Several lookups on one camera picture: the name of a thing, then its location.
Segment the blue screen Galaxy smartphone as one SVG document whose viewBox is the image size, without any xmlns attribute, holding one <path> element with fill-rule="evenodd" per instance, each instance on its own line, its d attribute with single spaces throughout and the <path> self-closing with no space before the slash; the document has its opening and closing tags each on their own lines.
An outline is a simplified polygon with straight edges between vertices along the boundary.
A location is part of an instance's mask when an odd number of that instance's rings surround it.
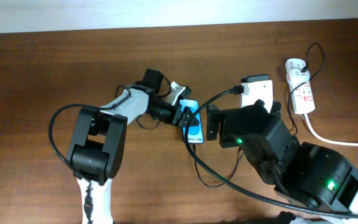
<svg viewBox="0 0 358 224">
<path fill-rule="evenodd" d="M 199 104 L 196 100 L 180 100 L 179 104 L 181 105 L 181 112 L 189 109 L 192 113 L 194 113 L 199 108 Z M 200 115 L 197 114 L 190 123 L 188 129 L 188 142 L 190 144 L 204 143 L 203 130 L 200 120 Z"/>
</svg>

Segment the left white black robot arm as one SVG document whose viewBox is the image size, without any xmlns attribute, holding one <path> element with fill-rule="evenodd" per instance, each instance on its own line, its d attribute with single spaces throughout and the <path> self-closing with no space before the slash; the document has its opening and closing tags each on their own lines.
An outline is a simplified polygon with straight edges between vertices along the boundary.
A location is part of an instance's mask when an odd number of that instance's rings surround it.
<svg viewBox="0 0 358 224">
<path fill-rule="evenodd" d="M 82 106 L 71 137 L 67 160 L 81 190 L 82 222 L 113 223 L 111 186 L 122 163 L 127 126 L 143 114 L 158 122 L 184 127 L 191 110 L 180 104 L 191 94 L 175 82 L 160 95 L 164 75 L 147 69 L 142 80 L 100 107 Z"/>
</svg>

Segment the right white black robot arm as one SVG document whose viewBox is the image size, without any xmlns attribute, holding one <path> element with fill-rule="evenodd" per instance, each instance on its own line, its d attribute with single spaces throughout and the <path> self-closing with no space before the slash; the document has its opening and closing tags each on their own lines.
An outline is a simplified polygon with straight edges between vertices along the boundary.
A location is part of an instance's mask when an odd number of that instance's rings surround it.
<svg viewBox="0 0 358 224">
<path fill-rule="evenodd" d="M 358 169 L 342 154 L 299 142 L 280 114 L 262 100 L 242 108 L 208 105 L 207 139 L 238 147 L 265 184 L 292 205 L 319 212 L 358 215 Z"/>
</svg>

